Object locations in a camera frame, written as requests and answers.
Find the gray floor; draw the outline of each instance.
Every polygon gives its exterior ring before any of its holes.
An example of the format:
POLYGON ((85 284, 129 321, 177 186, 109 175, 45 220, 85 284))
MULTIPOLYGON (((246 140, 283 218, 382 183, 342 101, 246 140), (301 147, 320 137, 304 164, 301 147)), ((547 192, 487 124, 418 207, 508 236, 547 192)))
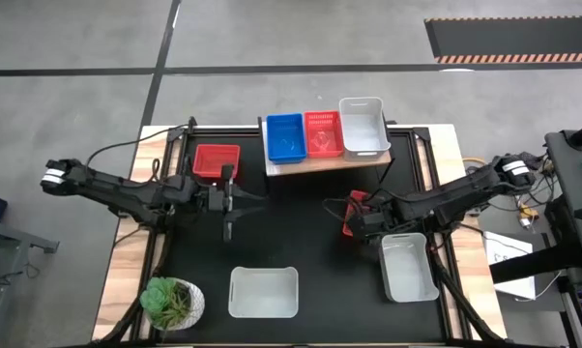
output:
MULTIPOLYGON (((153 67, 170 0, 0 1, 0 69, 153 67)), ((582 0, 185 0, 167 66, 432 63, 424 18, 582 15, 582 0)), ((83 198, 44 195, 48 159, 79 158, 136 137, 151 76, 1 77, 0 196, 6 222, 61 241, 32 252, 42 269, 20 280, 5 332, 9 347, 89 340, 117 219, 83 198)), ((543 153, 547 131, 582 126, 582 70, 166 76, 153 124, 253 124, 257 116, 336 108, 378 96, 399 123, 453 123, 464 156, 543 153)), ((133 148, 94 165, 127 175, 133 148)), ((511 202, 499 200, 507 206, 511 202)), ((481 225, 523 234, 488 210, 481 225)), ((535 225, 547 232, 546 222, 535 225)), ((565 344, 555 312, 500 297, 509 336, 565 344)))

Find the black table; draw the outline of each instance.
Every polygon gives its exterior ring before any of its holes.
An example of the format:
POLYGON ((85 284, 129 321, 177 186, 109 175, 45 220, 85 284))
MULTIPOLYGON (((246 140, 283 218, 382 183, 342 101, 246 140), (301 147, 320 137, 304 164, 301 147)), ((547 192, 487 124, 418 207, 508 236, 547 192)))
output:
MULTIPOLYGON (((389 132, 391 155, 396 160, 384 180, 384 188, 398 193, 423 189, 414 133, 389 132)), ((366 255, 343 236, 342 223, 322 208, 324 198, 343 197, 351 189, 377 189, 385 166, 266 178, 258 130, 243 134, 197 133, 187 154, 193 155, 199 143, 239 144, 242 152, 236 183, 246 191, 268 194, 270 199, 266 211, 237 221, 233 241, 228 245, 221 241, 221 222, 216 216, 187 217, 175 228, 162 272, 199 286, 205 294, 206 309, 193 328, 164 333, 163 342, 444 341, 450 330, 445 298, 413 304, 388 301, 376 255, 366 255), (300 282, 298 314, 289 319, 233 318, 227 308, 229 280, 231 271, 238 266, 295 267, 300 282)), ((235 200, 234 207, 241 208, 243 204, 246 203, 235 200)), ((332 204, 338 213, 342 214, 344 208, 342 204, 332 204)))
POLYGON ((572 149, 560 132, 545 136, 563 194, 547 204, 545 214, 554 229, 556 246, 491 265, 495 283, 565 268, 582 268, 582 151, 572 149))

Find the white paper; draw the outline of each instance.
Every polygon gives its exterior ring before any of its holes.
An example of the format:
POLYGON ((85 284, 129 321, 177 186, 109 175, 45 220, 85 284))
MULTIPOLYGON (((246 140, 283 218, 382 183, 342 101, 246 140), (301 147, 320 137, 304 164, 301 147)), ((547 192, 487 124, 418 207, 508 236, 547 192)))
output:
MULTIPOLYGON (((489 265, 523 256, 525 255, 523 251, 527 253, 532 253, 533 251, 532 244, 527 242, 517 241, 491 232, 484 232, 484 237, 486 237, 484 239, 484 249, 489 265)), ((495 290, 526 299, 533 299, 536 296, 533 276, 495 284, 495 290)))

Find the red object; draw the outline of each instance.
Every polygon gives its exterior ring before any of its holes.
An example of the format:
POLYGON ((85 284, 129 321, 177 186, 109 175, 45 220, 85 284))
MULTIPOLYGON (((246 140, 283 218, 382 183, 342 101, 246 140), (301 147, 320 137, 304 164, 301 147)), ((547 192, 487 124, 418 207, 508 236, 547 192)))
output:
MULTIPOLYGON (((358 190, 352 190, 351 191, 351 198, 355 198, 356 200, 359 200, 362 202, 362 200, 368 195, 367 192, 364 191, 358 191, 358 190)), ((351 213, 353 213, 353 207, 351 206, 351 204, 347 204, 347 211, 345 212, 345 221, 351 217, 351 213)), ((347 227, 347 224, 343 224, 342 225, 342 234, 349 236, 349 237, 353 237, 353 232, 351 232, 351 229, 349 227, 347 227)))
POLYGON ((196 146, 192 172, 202 178, 220 178, 222 166, 233 164, 233 178, 240 162, 238 145, 200 144, 196 146))
POLYGON ((306 144, 310 158, 331 158, 342 154, 342 128, 338 111, 304 113, 306 144))

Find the blue basket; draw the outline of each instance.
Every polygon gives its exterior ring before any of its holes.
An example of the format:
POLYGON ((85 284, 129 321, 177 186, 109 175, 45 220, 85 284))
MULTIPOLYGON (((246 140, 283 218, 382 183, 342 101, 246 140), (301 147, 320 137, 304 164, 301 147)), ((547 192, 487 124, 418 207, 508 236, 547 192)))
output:
POLYGON ((306 158, 302 114, 268 115, 268 156, 275 164, 299 163, 306 158))

